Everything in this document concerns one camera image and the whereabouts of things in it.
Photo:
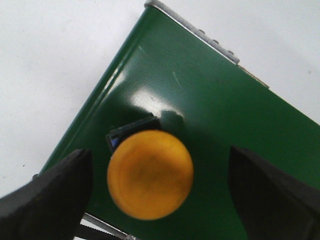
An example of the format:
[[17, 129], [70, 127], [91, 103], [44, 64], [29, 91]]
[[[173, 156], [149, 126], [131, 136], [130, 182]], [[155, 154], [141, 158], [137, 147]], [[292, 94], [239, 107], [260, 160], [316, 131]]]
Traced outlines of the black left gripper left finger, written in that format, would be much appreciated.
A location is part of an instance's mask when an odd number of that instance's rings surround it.
[[2, 240], [72, 240], [93, 190], [90, 150], [78, 149], [0, 199]]

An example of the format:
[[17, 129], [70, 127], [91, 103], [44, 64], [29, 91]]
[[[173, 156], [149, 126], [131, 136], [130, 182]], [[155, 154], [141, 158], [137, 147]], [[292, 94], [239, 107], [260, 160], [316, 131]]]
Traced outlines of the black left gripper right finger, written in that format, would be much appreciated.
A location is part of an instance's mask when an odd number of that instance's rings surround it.
[[228, 188], [249, 240], [318, 240], [320, 191], [232, 146]]

